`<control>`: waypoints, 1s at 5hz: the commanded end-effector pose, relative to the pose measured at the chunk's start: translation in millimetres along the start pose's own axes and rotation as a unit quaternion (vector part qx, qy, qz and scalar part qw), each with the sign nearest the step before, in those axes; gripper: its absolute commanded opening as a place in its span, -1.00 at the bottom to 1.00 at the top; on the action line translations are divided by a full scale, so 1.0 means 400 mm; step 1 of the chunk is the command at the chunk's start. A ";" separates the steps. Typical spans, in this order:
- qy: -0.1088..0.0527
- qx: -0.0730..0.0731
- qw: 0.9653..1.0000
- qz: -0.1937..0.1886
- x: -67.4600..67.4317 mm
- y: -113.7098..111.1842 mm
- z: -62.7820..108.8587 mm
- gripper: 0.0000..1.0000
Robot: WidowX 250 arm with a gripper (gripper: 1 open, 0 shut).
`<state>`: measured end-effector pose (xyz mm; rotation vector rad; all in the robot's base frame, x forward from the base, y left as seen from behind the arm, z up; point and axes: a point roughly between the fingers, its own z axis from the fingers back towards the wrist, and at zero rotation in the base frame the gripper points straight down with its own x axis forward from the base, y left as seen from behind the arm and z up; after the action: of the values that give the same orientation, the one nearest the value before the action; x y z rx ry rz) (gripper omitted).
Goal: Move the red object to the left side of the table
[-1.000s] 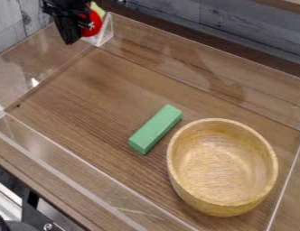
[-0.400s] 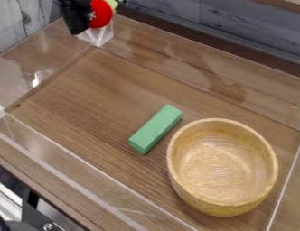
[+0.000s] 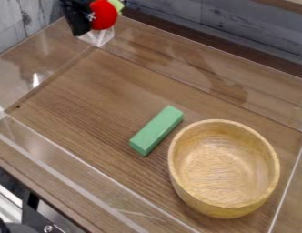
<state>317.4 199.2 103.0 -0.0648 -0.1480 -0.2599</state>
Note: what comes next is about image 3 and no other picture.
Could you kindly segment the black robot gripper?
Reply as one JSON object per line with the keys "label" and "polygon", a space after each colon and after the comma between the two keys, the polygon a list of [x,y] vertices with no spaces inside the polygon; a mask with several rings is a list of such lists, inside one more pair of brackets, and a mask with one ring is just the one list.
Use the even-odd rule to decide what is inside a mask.
{"label": "black robot gripper", "polygon": [[82,36],[90,31],[90,4],[94,0],[61,0],[63,15],[74,36]]}

